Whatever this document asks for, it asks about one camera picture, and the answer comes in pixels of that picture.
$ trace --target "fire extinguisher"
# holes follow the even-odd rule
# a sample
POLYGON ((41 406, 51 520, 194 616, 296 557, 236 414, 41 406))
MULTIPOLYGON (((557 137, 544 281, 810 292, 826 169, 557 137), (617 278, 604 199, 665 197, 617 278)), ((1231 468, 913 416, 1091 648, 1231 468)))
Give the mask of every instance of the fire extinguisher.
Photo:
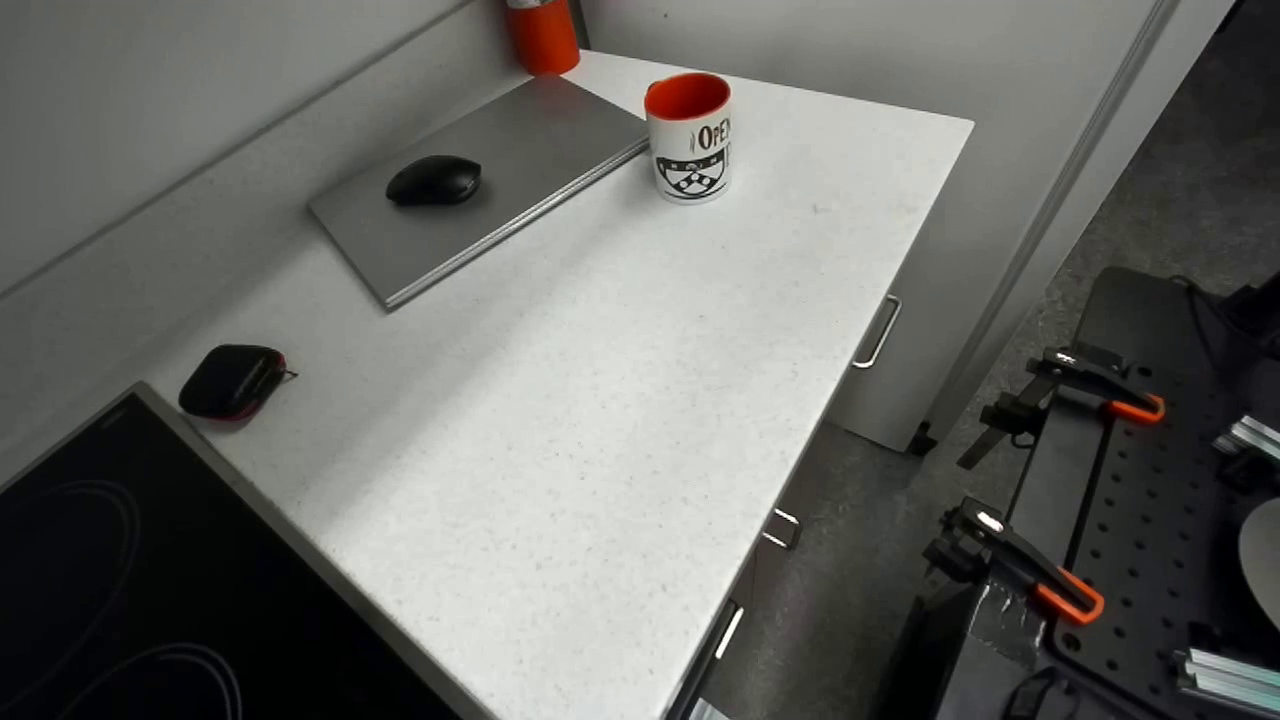
POLYGON ((507 0, 507 24, 520 64, 530 74, 562 74, 577 65, 568 0, 507 0))

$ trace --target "black pegboard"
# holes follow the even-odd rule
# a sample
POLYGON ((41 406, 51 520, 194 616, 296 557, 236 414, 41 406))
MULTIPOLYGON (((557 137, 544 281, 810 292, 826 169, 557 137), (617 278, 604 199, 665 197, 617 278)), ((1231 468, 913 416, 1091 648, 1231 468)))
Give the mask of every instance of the black pegboard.
POLYGON ((1243 409, 1221 389, 1151 368, 1130 380, 1165 398, 1165 421, 1108 429, 1068 560, 1106 609, 1083 628, 1057 621, 1051 647, 1164 716, 1244 717, 1180 694, 1170 662, 1196 625, 1243 638, 1266 624, 1244 597, 1236 543, 1248 511, 1271 495, 1221 484, 1211 447, 1243 409))

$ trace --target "mug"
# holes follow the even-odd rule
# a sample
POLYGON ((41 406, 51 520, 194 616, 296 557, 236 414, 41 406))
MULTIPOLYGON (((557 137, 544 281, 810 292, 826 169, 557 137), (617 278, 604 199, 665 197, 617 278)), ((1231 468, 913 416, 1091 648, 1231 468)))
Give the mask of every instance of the mug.
POLYGON ((724 195, 730 181, 730 87, 710 73, 658 81, 644 96, 658 195, 698 205, 724 195))

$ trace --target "computer mouse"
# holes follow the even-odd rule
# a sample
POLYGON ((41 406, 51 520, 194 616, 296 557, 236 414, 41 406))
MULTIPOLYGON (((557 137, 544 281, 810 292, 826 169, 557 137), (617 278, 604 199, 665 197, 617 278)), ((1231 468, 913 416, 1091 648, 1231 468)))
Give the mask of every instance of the computer mouse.
POLYGON ((454 155, 428 155, 406 165, 387 183, 387 199, 404 205, 456 205, 480 187, 480 163, 454 155))

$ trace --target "black glass cooktop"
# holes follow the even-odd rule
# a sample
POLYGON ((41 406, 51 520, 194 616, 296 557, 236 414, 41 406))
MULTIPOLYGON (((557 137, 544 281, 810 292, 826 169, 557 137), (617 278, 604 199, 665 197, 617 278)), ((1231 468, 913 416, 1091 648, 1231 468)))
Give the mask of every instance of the black glass cooktop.
POLYGON ((0 491, 0 717, 454 717, 151 405, 0 491))

